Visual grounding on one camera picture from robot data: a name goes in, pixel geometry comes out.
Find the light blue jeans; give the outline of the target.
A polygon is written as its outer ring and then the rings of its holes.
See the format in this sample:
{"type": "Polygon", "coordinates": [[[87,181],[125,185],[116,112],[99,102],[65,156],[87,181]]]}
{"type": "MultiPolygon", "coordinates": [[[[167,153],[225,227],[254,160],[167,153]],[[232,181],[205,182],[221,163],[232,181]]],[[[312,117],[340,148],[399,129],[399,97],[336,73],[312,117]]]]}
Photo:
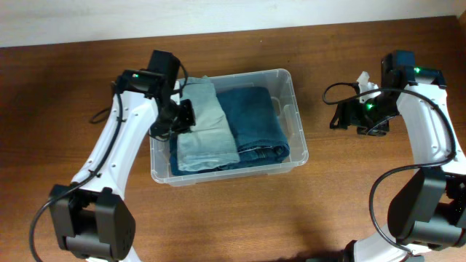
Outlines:
{"type": "Polygon", "coordinates": [[[180,85],[181,100],[191,102],[195,124],[176,139],[178,170],[198,172],[238,163],[237,146],[212,81],[207,76],[189,77],[180,85]]]}

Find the clear plastic storage container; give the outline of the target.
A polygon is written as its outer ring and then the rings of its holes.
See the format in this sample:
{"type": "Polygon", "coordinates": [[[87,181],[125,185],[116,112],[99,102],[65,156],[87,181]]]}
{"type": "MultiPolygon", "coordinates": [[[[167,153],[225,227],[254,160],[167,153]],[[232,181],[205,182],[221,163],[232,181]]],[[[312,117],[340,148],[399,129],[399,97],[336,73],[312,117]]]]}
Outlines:
{"type": "Polygon", "coordinates": [[[188,186],[214,180],[286,173],[290,172],[294,167],[306,164],[309,152],[291,74],[288,71],[278,68],[242,74],[212,76],[210,80],[217,92],[242,87],[266,87],[271,95],[277,120],[290,145],[290,155],[280,164],[177,176],[171,172],[169,143],[152,138],[150,140],[151,177],[155,182],[170,186],[188,186]]]}

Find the dark blue jeans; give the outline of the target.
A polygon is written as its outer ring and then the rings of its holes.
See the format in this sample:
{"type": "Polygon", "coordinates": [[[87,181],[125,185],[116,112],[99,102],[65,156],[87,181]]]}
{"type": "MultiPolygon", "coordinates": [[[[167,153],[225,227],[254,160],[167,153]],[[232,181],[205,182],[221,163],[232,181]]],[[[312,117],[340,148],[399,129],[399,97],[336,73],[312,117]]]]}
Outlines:
{"type": "Polygon", "coordinates": [[[181,139],[172,139],[170,164],[173,175],[193,175],[279,164],[289,156],[290,146],[280,127],[267,88],[238,88],[218,93],[217,98],[226,114],[239,161],[228,164],[203,162],[197,170],[182,170],[181,154],[175,151],[181,144],[181,139]]]}

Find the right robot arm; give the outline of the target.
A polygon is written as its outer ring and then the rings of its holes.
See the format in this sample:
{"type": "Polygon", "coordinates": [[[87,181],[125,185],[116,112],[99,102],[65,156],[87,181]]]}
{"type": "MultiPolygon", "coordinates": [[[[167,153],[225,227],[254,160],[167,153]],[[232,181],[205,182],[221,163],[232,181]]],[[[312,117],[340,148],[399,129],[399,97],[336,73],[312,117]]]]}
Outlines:
{"type": "Polygon", "coordinates": [[[401,116],[413,176],[391,201],[387,224],[351,241],[332,261],[422,261],[430,251],[465,245],[465,154],[449,117],[443,73],[396,50],[382,59],[381,74],[374,84],[362,73],[351,84],[355,95],[336,102],[329,126],[381,137],[401,116]]]}

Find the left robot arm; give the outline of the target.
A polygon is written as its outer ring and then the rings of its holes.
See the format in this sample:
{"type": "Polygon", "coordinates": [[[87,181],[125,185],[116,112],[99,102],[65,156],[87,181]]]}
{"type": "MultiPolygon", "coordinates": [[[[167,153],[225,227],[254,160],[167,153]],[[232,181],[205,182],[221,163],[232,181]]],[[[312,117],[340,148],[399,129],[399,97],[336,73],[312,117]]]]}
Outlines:
{"type": "Polygon", "coordinates": [[[182,100],[186,69],[172,53],[155,50],[140,70],[125,70],[111,84],[106,125],[83,167],[67,186],[53,186],[49,210],[58,246],[86,261],[138,261],[136,224],[124,198],[143,139],[165,141],[195,123],[182,100]]]}

